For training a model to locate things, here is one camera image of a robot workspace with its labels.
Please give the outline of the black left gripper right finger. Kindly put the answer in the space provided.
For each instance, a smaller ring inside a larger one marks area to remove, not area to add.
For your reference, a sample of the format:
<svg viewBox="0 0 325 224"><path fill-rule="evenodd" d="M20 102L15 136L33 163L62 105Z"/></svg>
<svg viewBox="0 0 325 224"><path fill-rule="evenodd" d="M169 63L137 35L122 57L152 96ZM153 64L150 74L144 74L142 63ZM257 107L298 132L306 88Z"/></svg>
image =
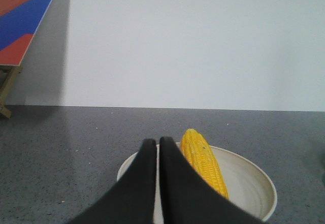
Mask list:
<svg viewBox="0 0 325 224"><path fill-rule="evenodd" d="M172 137L159 140L159 186L165 223L262 223L210 187Z"/></svg>

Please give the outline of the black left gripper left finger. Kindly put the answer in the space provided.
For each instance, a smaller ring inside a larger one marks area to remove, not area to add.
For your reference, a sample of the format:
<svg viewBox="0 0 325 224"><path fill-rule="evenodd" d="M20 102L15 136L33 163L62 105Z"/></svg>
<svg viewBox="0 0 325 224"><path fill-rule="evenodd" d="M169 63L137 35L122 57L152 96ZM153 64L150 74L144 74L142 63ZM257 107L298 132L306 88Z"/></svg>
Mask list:
<svg viewBox="0 0 325 224"><path fill-rule="evenodd" d="M152 223L155 191L156 141L145 139L112 188L69 223Z"/></svg>

